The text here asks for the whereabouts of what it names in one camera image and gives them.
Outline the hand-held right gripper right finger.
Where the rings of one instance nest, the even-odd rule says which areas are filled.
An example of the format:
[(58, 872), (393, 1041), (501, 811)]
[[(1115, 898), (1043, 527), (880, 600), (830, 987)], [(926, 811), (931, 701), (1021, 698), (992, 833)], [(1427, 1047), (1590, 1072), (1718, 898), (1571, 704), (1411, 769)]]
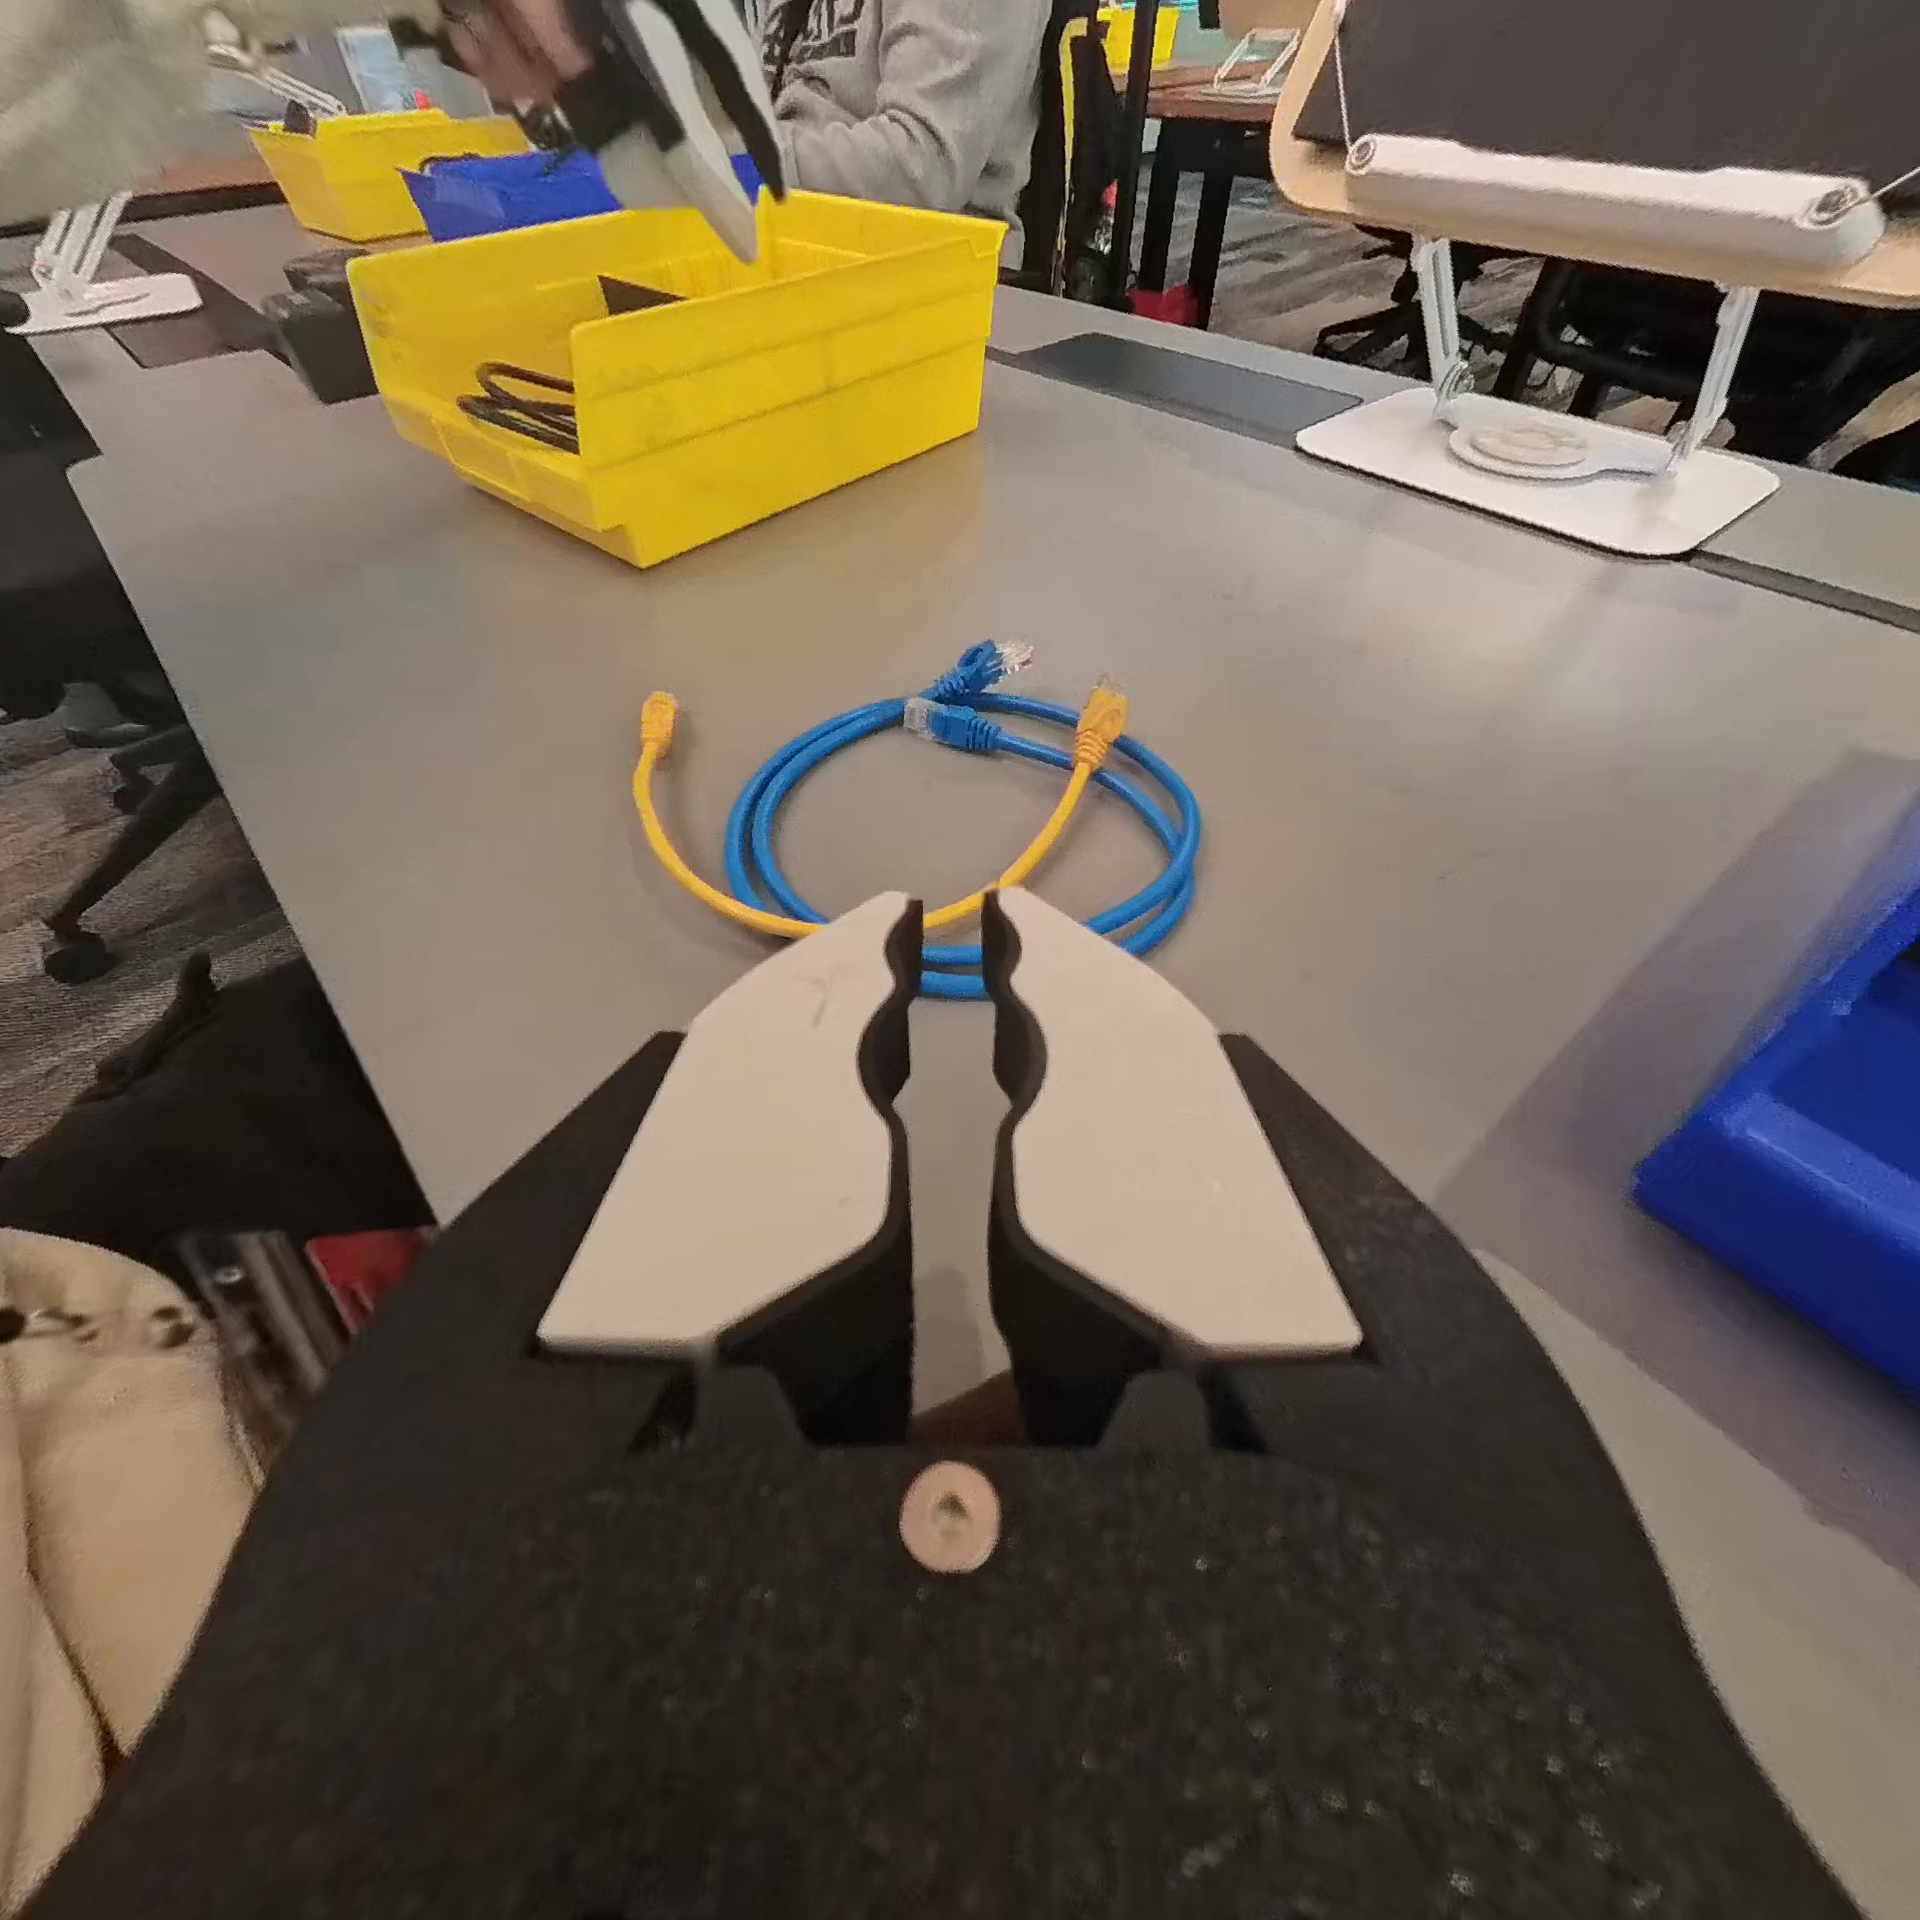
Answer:
[(989, 1297), (1025, 1435), (1087, 1450), (1139, 1376), (1347, 1361), (1361, 1331), (1211, 1021), (1024, 887), (981, 925), (1005, 1099)]

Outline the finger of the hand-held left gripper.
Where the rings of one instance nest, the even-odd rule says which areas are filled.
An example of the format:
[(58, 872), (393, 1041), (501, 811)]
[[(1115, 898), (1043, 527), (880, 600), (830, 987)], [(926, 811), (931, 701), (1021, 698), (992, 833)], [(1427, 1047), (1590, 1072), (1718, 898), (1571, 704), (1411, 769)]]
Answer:
[(613, 2), (615, 81), (633, 86), (609, 137), (609, 194), (623, 209), (689, 209), (751, 221), (789, 190), (759, 45), (733, 2)]

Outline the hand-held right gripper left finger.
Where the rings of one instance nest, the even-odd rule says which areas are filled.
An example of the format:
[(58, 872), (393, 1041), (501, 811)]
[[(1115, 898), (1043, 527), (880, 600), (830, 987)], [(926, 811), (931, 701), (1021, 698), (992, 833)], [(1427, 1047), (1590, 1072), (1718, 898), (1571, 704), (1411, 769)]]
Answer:
[(536, 1327), (544, 1353), (761, 1369), (806, 1438), (890, 1446), (914, 1381), (905, 1127), (920, 903), (880, 894), (686, 1029)]

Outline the yellow plastic bin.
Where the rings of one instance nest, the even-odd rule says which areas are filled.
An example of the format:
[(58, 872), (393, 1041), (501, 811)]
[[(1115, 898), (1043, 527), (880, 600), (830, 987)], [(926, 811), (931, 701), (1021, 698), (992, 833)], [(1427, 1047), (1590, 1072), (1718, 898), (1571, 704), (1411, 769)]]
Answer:
[[(753, 262), (619, 213), (357, 259), (390, 423), (638, 570), (970, 434), (1005, 227), (799, 190), (755, 213)], [(595, 274), (704, 303), (609, 321)]]
[(440, 107), (346, 112), (305, 134), (264, 127), (248, 137), (298, 227), (354, 245), (425, 235), (406, 177), (426, 161), (531, 150), (510, 117), (453, 117)]

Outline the blue plastic bin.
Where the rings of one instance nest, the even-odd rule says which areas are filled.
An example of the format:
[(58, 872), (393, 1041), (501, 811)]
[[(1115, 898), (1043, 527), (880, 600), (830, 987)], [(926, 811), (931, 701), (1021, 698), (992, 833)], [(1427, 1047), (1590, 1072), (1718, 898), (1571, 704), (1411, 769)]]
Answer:
[(656, 235), (712, 248), (704, 216), (665, 162), (647, 152), (608, 178), (606, 157), (579, 150), (513, 157), (456, 153), (401, 169), (399, 182), (435, 242), (512, 233), (601, 216), (630, 216)]
[(1874, 902), (1635, 1166), (1639, 1209), (1918, 1391), (1918, 893)]

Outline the person's left forearm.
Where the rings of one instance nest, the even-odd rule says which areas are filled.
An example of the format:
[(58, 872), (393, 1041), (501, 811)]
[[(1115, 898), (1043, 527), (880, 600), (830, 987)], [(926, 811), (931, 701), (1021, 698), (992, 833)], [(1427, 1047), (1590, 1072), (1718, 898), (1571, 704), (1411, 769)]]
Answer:
[(1, 223), (103, 202), (189, 157), (208, 130), (209, 17), (241, 45), (440, 27), (431, 2), (5, 2)]

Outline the person's left hand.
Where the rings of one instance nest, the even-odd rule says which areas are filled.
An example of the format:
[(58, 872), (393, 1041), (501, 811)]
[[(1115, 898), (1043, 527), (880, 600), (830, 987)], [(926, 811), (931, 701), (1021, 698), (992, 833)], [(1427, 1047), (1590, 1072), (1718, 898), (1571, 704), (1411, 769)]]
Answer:
[(562, 2), (438, 2), (435, 47), (495, 107), (541, 111), (570, 145), (601, 153), (639, 128), (627, 82), (603, 74), (599, 50)]

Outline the black office chair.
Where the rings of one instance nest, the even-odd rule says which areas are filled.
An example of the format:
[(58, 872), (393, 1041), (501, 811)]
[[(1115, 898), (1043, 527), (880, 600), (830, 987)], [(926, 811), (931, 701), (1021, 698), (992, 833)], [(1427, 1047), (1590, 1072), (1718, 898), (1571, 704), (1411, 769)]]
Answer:
[(88, 912), (153, 861), (219, 783), (160, 671), (128, 590), (71, 485), (95, 446), (30, 347), (5, 353), (1, 696), (7, 720), (51, 720), (105, 753), (111, 846), (42, 914), (41, 970), (66, 987), (114, 968)]

